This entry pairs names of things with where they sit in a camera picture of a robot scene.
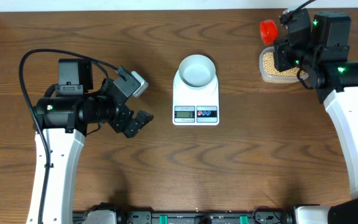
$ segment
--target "red object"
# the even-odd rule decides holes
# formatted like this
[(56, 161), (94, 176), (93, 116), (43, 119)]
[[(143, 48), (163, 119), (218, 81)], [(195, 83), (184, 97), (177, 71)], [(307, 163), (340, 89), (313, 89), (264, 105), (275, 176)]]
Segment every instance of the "red object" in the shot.
[(259, 31), (265, 45), (272, 44), (278, 36), (276, 23), (271, 20), (260, 22)]

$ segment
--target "wooden table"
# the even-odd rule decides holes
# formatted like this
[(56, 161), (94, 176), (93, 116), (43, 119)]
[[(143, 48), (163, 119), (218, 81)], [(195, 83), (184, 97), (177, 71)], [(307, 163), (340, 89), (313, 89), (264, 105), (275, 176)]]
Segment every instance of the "wooden table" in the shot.
[[(86, 138), (75, 210), (100, 202), (238, 211), (349, 200), (337, 134), (315, 91), (260, 78), (258, 59), (266, 46), (259, 22), (278, 22), (282, 11), (0, 13), (0, 222), (24, 223), (29, 211), (34, 130), (17, 71), (21, 57), (36, 48), (122, 64), (150, 84), (128, 102), (133, 110), (155, 115), (134, 139), (108, 125)], [(345, 11), (353, 19), (349, 60), (358, 60), (358, 9)], [(191, 54), (207, 55), (217, 66), (216, 127), (172, 124), (173, 76)], [(25, 82), (33, 103), (57, 82), (57, 62), (65, 57), (41, 53), (28, 59)], [(103, 75), (97, 69), (94, 79), (98, 88)]]

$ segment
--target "yellow grains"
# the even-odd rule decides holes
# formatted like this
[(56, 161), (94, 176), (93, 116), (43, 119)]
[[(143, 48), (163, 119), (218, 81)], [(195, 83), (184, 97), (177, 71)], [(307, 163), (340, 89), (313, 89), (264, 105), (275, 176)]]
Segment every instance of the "yellow grains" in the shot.
[(296, 77), (296, 73), (298, 72), (299, 68), (295, 67), (295, 68), (285, 70), (284, 72), (279, 72), (274, 67), (273, 52), (267, 52), (266, 54), (264, 54), (264, 70), (269, 75), (275, 75), (275, 76), (280, 76), (280, 77)]

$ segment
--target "container of grains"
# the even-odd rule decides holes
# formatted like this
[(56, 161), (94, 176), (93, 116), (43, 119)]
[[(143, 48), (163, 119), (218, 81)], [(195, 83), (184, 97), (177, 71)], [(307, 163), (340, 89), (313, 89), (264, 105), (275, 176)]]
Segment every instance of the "container of grains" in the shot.
[[(299, 68), (291, 68), (284, 72), (279, 72), (274, 67), (273, 59), (274, 47), (268, 47), (262, 51), (259, 56), (259, 69), (262, 75), (262, 80), (269, 83), (296, 83), (299, 80), (296, 77), (296, 73)], [(306, 72), (301, 72), (301, 78), (307, 79), (309, 76)]]

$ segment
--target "green connector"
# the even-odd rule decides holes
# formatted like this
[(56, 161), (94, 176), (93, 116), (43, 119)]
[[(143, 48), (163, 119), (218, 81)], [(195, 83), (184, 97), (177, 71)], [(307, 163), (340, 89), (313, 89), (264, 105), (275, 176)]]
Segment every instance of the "green connector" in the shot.
[(160, 224), (168, 224), (168, 215), (160, 215)]
[(248, 224), (248, 216), (240, 216), (240, 224)]

